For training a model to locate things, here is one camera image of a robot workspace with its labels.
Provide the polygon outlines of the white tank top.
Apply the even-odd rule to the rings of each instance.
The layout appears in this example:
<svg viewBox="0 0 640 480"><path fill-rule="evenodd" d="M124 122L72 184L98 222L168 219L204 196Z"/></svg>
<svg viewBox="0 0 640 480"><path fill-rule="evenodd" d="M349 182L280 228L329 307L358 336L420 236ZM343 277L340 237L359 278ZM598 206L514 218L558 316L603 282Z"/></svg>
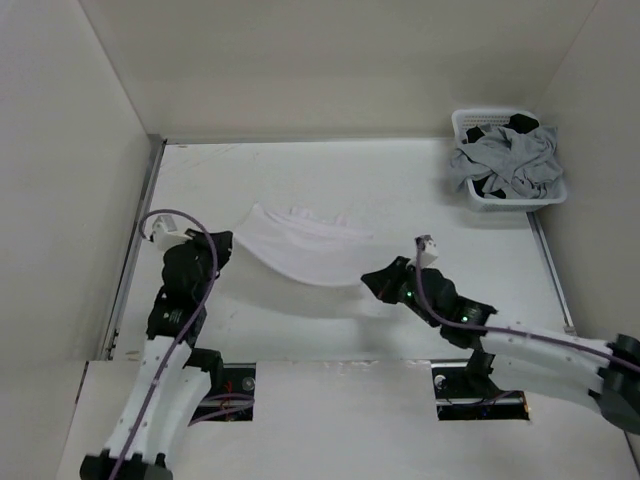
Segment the white tank top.
<svg viewBox="0 0 640 480"><path fill-rule="evenodd" d="M275 272L319 287L348 287L380 262L374 235L348 225L345 216L321 219L309 209L277 212L256 203L234 239Z"/></svg>

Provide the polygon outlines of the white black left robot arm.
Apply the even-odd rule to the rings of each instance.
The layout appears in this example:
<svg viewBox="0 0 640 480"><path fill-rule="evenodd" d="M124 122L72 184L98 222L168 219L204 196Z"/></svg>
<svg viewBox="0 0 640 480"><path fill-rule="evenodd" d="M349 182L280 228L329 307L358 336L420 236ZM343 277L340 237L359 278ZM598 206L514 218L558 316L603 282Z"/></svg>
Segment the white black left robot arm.
<svg viewBox="0 0 640 480"><path fill-rule="evenodd" d="M233 234L157 232L152 241L165 250L162 285L136 381L101 452L84 457L83 479L172 478L177 446L199 403L224 387L220 352L196 342L211 282L231 257Z"/></svg>

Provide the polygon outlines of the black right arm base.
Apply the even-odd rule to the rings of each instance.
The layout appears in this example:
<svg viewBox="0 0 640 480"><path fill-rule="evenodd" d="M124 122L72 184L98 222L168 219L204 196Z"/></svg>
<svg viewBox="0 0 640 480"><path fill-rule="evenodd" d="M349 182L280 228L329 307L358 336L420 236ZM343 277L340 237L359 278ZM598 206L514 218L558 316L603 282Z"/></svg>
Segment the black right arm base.
<svg viewBox="0 0 640 480"><path fill-rule="evenodd" d="M440 421L528 421L523 392L500 390L489 378L494 356L474 352L468 360L431 364L436 414Z"/></svg>

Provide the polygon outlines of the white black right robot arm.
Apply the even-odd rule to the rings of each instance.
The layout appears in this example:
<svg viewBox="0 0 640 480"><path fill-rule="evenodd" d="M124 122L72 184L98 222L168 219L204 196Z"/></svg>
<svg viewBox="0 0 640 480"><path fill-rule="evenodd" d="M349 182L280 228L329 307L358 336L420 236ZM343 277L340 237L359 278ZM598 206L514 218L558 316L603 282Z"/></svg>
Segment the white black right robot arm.
<svg viewBox="0 0 640 480"><path fill-rule="evenodd" d="M491 398L527 391L562 399L638 434L638 339L584 339L500 322L495 307L460 295L440 271L406 257L361 280L381 302L406 306L449 344L470 351L463 380L471 393Z"/></svg>

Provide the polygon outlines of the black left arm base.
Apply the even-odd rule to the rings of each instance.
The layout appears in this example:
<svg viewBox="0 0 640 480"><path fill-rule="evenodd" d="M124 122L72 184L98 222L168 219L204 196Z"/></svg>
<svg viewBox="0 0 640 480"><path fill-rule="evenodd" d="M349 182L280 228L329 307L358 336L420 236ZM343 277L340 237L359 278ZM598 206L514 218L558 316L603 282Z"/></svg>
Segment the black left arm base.
<svg viewBox="0 0 640 480"><path fill-rule="evenodd" d="M200 401L191 423L251 421L255 388L255 363L225 364L220 380Z"/></svg>

